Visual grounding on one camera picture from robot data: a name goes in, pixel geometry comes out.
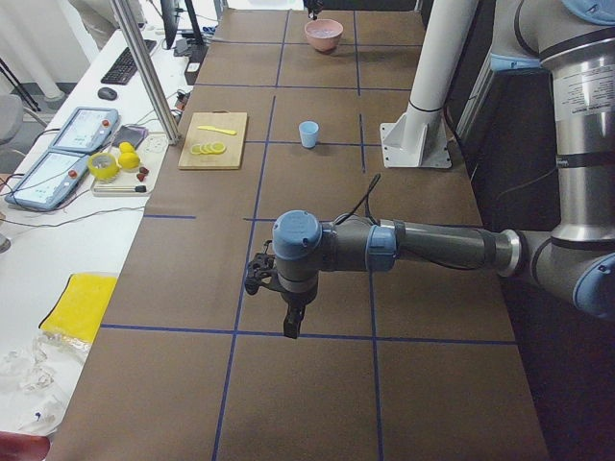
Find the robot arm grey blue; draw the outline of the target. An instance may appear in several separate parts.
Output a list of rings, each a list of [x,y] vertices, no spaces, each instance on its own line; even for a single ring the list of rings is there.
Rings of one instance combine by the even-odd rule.
[[[322,223],[303,210],[280,216],[273,253],[246,290],[278,291],[283,333],[298,337],[318,276],[387,271],[399,259],[462,270],[491,267],[526,279],[577,309],[614,316],[614,5],[610,1],[500,1],[491,67],[545,69],[553,78],[560,222],[550,232],[376,221],[345,213]]]

